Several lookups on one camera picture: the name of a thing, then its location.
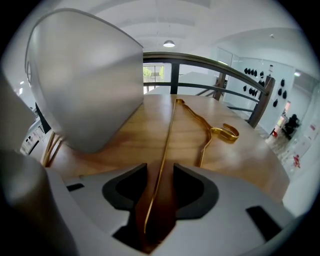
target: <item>white wall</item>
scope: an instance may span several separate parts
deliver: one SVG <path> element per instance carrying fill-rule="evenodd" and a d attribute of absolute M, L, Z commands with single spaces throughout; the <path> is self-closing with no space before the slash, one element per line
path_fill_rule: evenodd
<path fill-rule="evenodd" d="M 269 72 L 269 66 L 273 65 L 273 73 L 272 77 L 275 79 L 275 84 L 274 88 L 271 94 L 270 101 L 264 111 L 264 114 L 262 118 L 259 121 L 259 125 L 268 133 L 270 134 L 274 127 L 276 126 L 280 116 L 282 115 L 285 105 L 287 100 L 283 99 L 282 96 L 278 96 L 278 90 L 281 87 L 280 82 L 282 79 L 285 80 L 285 85 L 282 88 L 282 93 L 284 91 L 287 92 L 287 99 L 291 96 L 291 89 L 293 86 L 293 81 L 294 81 L 294 72 L 295 69 L 292 66 L 284 65 L 278 62 L 274 61 L 269 61 L 269 60 L 262 60 L 262 59 L 256 59 L 256 58 L 239 58 L 239 62 L 237 66 L 233 66 L 233 68 L 237 68 L 240 72 L 244 73 L 245 68 L 250 68 L 257 70 L 257 77 L 254 77 L 253 75 L 250 75 L 249 77 L 254 79 L 256 82 L 260 80 L 259 75 L 260 72 L 263 71 L 264 73 L 264 78 L 263 81 L 266 80 L 267 75 L 270 73 Z M 230 81 L 227 83 L 226 89 L 244 94 L 246 96 L 249 96 L 251 98 L 258 99 L 259 98 L 259 93 L 255 97 L 249 94 L 249 89 L 251 86 L 247 85 L 246 91 L 243 90 L 243 87 L 246 84 L 240 80 L 230 78 Z M 278 99 L 278 104 L 276 107 L 273 107 L 274 101 Z M 238 108 L 245 108 L 245 109 L 251 109 L 253 110 L 256 103 L 252 100 L 242 98 L 236 95 L 232 94 L 227 94 L 224 97 L 223 101 L 226 101 L 235 107 Z"/>
<path fill-rule="evenodd" d="M 320 84 L 317 84 L 312 91 L 311 94 L 311 100 L 310 104 L 307 108 L 307 111 L 305 112 L 305 115 L 303 119 L 301 120 L 301 125 L 298 127 L 296 133 L 292 137 L 292 139 L 289 142 L 288 148 L 295 142 L 297 141 L 306 131 L 307 127 L 309 126 L 310 122 L 312 121 L 312 118 L 315 113 L 315 109 L 317 109 L 317 104 L 320 100 Z"/>
<path fill-rule="evenodd" d="M 316 99 L 308 109 L 310 125 L 314 120 L 320 120 L 320 89 L 316 88 Z M 284 206 L 295 216 L 306 213 L 312 206 L 320 185 L 320 134 L 317 135 L 311 147 L 300 159 L 298 169 L 283 197 Z"/>
<path fill-rule="evenodd" d="M 199 48 L 196 48 L 196 49 L 188 52 L 188 54 L 192 54 L 192 55 L 196 55 L 196 56 L 210 59 L 211 50 L 212 50 L 211 47 L 199 47 Z M 184 64 L 181 64 L 180 68 L 179 68 L 179 74 L 183 74 L 183 75 L 190 73 L 190 72 L 208 74 L 210 71 L 211 70 L 203 68 L 203 67 L 184 65 Z"/>
<path fill-rule="evenodd" d="M 224 58 L 221 50 L 236 56 L 239 56 L 239 53 L 240 53 L 236 42 L 233 42 L 233 41 L 216 42 L 211 46 L 210 59 L 215 61 L 221 61 L 221 59 Z"/>
<path fill-rule="evenodd" d="M 290 101 L 290 108 L 286 116 L 289 118 L 293 114 L 296 114 L 301 122 L 311 102 L 311 93 L 294 84 L 290 95 L 287 97 L 287 100 Z"/>
<path fill-rule="evenodd" d="M 289 66 L 293 66 L 295 69 L 299 69 L 314 78 L 319 79 L 319 64 L 316 59 L 314 52 L 304 47 L 297 51 L 296 49 L 284 49 L 284 48 L 267 48 L 267 47 L 256 47 L 241 48 L 240 56 L 247 58 L 257 58 L 263 60 L 270 60 Z"/>

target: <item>ceiling light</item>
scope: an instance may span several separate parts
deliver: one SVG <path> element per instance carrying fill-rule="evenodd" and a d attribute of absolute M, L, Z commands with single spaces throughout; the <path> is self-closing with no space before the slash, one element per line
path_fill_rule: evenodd
<path fill-rule="evenodd" d="M 176 45 L 175 45 L 174 41 L 167 40 L 167 41 L 165 41 L 165 42 L 163 43 L 163 46 L 164 46 L 164 47 L 174 47 L 174 46 L 176 46 Z"/>
<path fill-rule="evenodd" d="M 229 66 L 227 63 L 225 63 L 225 62 L 223 62 L 223 61 L 221 61 L 221 60 L 218 60 L 218 62 L 220 62 L 220 63 L 222 63 L 222 64 L 224 64 L 224 65 Z"/>

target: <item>white ceiling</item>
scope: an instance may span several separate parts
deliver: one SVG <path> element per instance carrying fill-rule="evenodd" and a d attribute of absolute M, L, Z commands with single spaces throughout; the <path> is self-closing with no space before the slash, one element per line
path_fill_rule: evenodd
<path fill-rule="evenodd" d="M 309 42 L 300 29 L 272 27 L 247 30 L 221 38 L 216 43 L 233 43 L 236 51 L 244 52 L 248 48 L 277 48 L 286 51 L 300 51 L 301 48 L 312 50 Z"/>
<path fill-rule="evenodd" d="M 14 88 L 25 81 L 29 34 L 45 13 L 75 8 L 102 18 L 135 38 L 144 51 L 191 53 L 221 39 L 267 28 L 299 29 L 273 0 L 51 0 L 43 1 L 16 33 L 1 67 Z M 163 47 L 173 40 L 176 47 Z"/>

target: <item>handrail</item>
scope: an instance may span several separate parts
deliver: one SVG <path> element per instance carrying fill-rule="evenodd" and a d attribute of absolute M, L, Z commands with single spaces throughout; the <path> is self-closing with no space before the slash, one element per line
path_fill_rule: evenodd
<path fill-rule="evenodd" d="M 215 93 L 215 91 L 213 91 L 213 92 L 210 92 L 209 94 L 207 94 L 207 95 L 205 95 L 206 97 L 209 97 L 209 96 L 211 96 L 212 94 L 214 94 Z"/>
<path fill-rule="evenodd" d="M 201 94 L 204 94 L 204 93 L 206 93 L 208 91 L 210 91 L 210 90 L 209 89 L 202 90 L 199 93 L 197 93 L 196 96 L 200 96 Z"/>
<path fill-rule="evenodd" d="M 249 108 L 243 108 L 243 107 L 236 107 L 236 106 L 228 106 L 230 110 L 240 110 L 240 111 L 246 111 L 246 112 L 253 112 L 253 109 Z"/>
<path fill-rule="evenodd" d="M 214 70 L 243 81 L 246 84 L 258 89 L 265 95 L 268 94 L 266 89 L 262 85 L 254 81 L 251 77 L 241 73 L 240 71 L 230 66 L 205 57 L 178 52 L 149 51 L 143 53 L 143 63 L 185 64 Z"/>
<path fill-rule="evenodd" d="M 144 82 L 143 86 L 170 86 L 170 82 Z M 248 100 L 254 101 L 256 103 L 259 103 L 259 100 L 252 98 L 250 96 L 235 92 L 233 90 L 227 90 L 224 88 L 220 88 L 217 86 L 209 86 L 209 85 L 202 85 L 202 84 L 194 84 L 194 83 L 186 83 L 186 82 L 180 82 L 179 83 L 180 87 L 192 87 L 192 88 L 203 88 L 203 89 L 208 89 L 216 92 L 222 92 L 222 93 L 227 93 L 227 94 L 233 94 L 240 96 L 242 98 L 246 98 Z"/>

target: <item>black slot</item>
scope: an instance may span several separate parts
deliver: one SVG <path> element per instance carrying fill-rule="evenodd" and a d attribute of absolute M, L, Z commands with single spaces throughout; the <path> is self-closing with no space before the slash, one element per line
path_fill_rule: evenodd
<path fill-rule="evenodd" d="M 271 240 L 281 231 L 281 228 L 278 226 L 278 224 L 261 206 L 250 207 L 246 209 L 246 212 L 249 214 L 266 242 Z"/>
<path fill-rule="evenodd" d="M 69 186 L 66 186 L 66 188 L 68 189 L 69 192 L 71 191 L 75 191 L 75 190 L 78 190 L 78 189 L 81 189 L 81 188 L 84 188 L 85 186 L 81 183 L 77 183 L 77 184 L 72 184 L 72 185 L 69 185 Z"/>
<path fill-rule="evenodd" d="M 219 190 L 211 180 L 177 163 L 173 165 L 177 220 L 202 218 L 217 203 Z"/>
<path fill-rule="evenodd" d="M 129 219 L 112 236 L 136 250 L 143 251 L 136 225 L 135 206 L 142 196 L 148 181 L 147 164 L 109 180 L 102 187 L 103 197 L 116 209 L 129 211 Z"/>

